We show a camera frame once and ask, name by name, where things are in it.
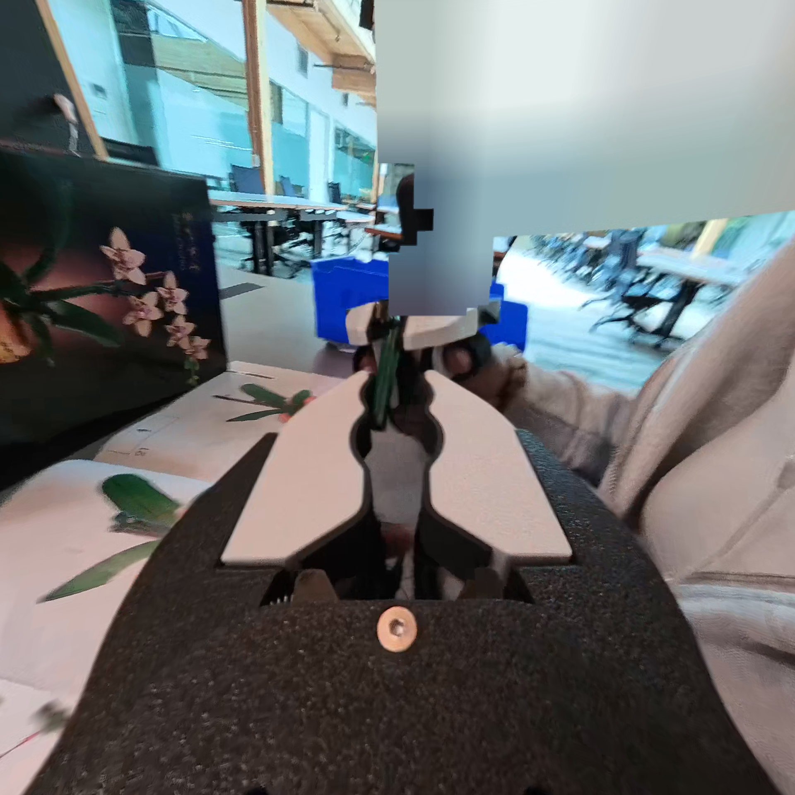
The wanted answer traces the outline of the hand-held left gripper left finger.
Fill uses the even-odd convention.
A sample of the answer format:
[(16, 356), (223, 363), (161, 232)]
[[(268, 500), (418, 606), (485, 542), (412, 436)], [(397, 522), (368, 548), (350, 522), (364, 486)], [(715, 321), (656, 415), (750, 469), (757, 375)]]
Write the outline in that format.
[(295, 396), (221, 555), (229, 566), (360, 569), (373, 549), (369, 477), (356, 448), (371, 377)]

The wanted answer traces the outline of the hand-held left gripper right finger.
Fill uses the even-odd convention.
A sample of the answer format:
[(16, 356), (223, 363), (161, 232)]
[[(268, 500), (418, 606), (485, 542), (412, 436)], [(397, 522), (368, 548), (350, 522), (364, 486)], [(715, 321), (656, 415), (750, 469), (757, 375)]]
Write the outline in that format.
[(423, 528), (442, 567), (568, 564), (573, 551), (518, 433), (494, 407), (428, 371), (441, 446), (429, 464)]

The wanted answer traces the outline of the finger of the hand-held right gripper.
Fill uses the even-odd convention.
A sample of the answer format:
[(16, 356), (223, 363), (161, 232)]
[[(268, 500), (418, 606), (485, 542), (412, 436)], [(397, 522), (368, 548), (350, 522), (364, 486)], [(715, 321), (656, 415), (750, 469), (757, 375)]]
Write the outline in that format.
[(367, 346), (388, 335), (390, 311), (388, 302), (370, 302), (346, 312), (347, 343)]
[(407, 316), (402, 330), (403, 350), (443, 348), (467, 340), (479, 331), (479, 310), (469, 308), (462, 315)]

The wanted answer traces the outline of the dark green toy stem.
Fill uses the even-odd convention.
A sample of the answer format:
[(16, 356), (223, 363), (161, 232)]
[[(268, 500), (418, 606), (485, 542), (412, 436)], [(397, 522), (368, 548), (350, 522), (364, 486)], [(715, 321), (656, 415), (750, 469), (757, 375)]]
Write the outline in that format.
[(376, 373), (371, 395), (371, 425), (376, 431), (383, 431), (387, 425), (392, 405), (393, 393), (397, 389), (397, 371), (402, 355), (402, 335), (404, 318), (390, 318), (385, 331), (372, 343), (376, 361)]

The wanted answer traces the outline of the person's right forearm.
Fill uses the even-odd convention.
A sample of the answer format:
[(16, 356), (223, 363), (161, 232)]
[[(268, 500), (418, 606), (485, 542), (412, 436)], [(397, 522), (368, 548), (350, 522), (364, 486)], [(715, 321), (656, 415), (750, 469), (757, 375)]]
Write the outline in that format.
[(525, 384), (502, 414), (598, 487), (626, 438), (637, 397), (525, 362)]

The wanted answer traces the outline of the grey desk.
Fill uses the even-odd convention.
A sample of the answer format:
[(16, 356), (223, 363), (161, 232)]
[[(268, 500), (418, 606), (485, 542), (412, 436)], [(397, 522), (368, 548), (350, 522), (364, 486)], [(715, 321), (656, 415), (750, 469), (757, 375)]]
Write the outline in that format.
[(75, 701), (107, 627), (143, 566), (135, 561), (86, 593), (46, 594), (114, 554), (144, 544), (111, 530), (119, 509), (101, 492), (112, 475), (143, 478), (184, 508), (228, 471), (276, 418), (231, 422), (243, 412), (244, 377), (323, 393), (351, 371), (351, 354), (316, 336), (313, 289), (261, 277), (221, 302), (231, 344), (226, 372), (119, 435), (28, 477), (2, 495), (2, 705), (14, 690), (31, 701)]

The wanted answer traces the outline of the person's right hand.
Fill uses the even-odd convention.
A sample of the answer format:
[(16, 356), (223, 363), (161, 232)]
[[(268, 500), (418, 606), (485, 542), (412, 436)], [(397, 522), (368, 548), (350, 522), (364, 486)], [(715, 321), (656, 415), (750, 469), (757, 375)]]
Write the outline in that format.
[(488, 340), (452, 343), (443, 349), (443, 364), (454, 383), (500, 413), (522, 390), (527, 373), (522, 356), (500, 352)]

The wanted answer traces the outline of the blue plastic bin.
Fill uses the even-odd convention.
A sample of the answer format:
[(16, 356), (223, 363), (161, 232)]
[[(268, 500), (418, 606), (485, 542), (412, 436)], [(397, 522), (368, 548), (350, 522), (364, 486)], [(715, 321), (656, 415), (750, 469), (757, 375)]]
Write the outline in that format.
[[(339, 348), (349, 348), (346, 315), (349, 309), (384, 300), (389, 292), (389, 263), (375, 258), (363, 261), (352, 255), (313, 260), (313, 291), (317, 336)], [(529, 309), (505, 298), (504, 285), (492, 281), (491, 299), (501, 300), (499, 321), (482, 333), (493, 343), (512, 345), (523, 352), (527, 340)]]

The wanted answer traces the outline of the open building instruction booklet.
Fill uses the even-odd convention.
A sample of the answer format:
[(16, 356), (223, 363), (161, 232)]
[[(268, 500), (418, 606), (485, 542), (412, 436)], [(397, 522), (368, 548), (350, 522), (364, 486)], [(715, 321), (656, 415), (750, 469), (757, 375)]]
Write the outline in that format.
[(269, 472), (254, 465), (255, 485), (210, 551), (210, 572), (300, 568), (333, 537), (342, 542), (345, 525), (352, 531), (369, 488), (352, 450), (367, 378), (232, 363), (2, 504), (2, 793), (22, 793), (53, 751), (134, 580), (176, 542), (169, 530), (181, 518), (210, 520), (198, 498), (283, 429), (284, 409), (260, 405), (260, 390), (275, 402), (342, 389), (296, 413)]

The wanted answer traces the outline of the white top office table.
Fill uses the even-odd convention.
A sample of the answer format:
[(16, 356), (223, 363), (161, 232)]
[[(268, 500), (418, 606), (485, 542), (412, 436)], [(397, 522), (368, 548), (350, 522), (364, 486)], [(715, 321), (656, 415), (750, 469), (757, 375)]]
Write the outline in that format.
[(347, 249), (352, 231), (373, 226), (372, 214), (351, 212), (344, 204), (312, 202), (298, 197), (210, 190), (208, 198), (216, 224), (239, 224), (252, 243), (253, 271), (273, 277), (276, 265), (289, 268), (294, 278), (323, 254), (325, 226), (342, 228)]
[(656, 348), (669, 340), (681, 339), (673, 332), (684, 310), (694, 301), (696, 295), (706, 286), (725, 291), (738, 289), (748, 278), (747, 272), (726, 259), (711, 255), (695, 254), (694, 251), (679, 251), (661, 246), (650, 246), (638, 255), (638, 266), (658, 277), (659, 281), (675, 280), (672, 291), (666, 293), (661, 306), (667, 306), (666, 313), (649, 332), (656, 339)]

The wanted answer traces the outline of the black office chair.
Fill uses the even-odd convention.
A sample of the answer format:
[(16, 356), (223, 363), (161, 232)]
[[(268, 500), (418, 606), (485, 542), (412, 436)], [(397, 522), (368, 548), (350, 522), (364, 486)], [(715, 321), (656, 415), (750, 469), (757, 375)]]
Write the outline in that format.
[(641, 316), (662, 305), (673, 308), (673, 303), (677, 297), (678, 289), (669, 283), (670, 278), (665, 274), (658, 274), (652, 277), (634, 276), (619, 277), (615, 282), (610, 293), (602, 297), (595, 297), (582, 304), (582, 308), (599, 301), (609, 301), (613, 312), (599, 318), (588, 329), (589, 333), (594, 333), (597, 329), (610, 325), (618, 324), (629, 330), (629, 341), (634, 344), (636, 340), (654, 339), (653, 347), (660, 348), (671, 341), (673, 343), (683, 343), (681, 336), (672, 332), (663, 333), (658, 331), (664, 322), (659, 321), (652, 327), (647, 328), (641, 321)]

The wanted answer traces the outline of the black orchid toy set box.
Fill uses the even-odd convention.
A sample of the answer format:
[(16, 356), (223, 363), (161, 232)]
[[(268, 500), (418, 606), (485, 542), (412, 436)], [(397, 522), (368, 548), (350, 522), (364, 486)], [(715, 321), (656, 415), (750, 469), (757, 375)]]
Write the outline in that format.
[(226, 367), (203, 179), (2, 149), (1, 483)]

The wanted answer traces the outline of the wooden pillar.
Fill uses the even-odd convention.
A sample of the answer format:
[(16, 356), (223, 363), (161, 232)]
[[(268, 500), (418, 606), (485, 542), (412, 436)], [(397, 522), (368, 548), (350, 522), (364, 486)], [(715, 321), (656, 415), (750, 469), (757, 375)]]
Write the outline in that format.
[(247, 119), (253, 163), (259, 167), (264, 194), (274, 194), (270, 74), (267, 61), (266, 1), (242, 1), (246, 48)]

